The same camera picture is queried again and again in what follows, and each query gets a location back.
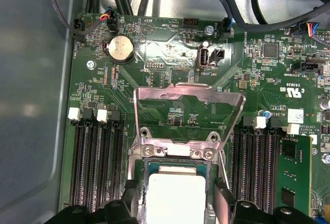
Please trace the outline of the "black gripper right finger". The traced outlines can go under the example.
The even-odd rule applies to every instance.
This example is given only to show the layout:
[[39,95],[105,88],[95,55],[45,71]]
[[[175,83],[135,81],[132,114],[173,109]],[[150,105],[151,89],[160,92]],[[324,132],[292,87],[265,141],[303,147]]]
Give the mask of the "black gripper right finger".
[[252,202],[236,200],[222,179],[214,180],[213,210],[219,223],[316,223],[292,207],[277,207],[268,214]]

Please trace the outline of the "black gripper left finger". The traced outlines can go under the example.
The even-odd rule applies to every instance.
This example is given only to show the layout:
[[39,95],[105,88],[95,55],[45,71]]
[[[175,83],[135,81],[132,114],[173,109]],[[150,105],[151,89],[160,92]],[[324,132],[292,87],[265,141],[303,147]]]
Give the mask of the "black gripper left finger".
[[48,223],[138,223],[131,214],[131,203],[135,196],[138,181],[128,180],[121,199],[111,200],[104,207],[90,213],[86,206],[69,206],[51,219]]

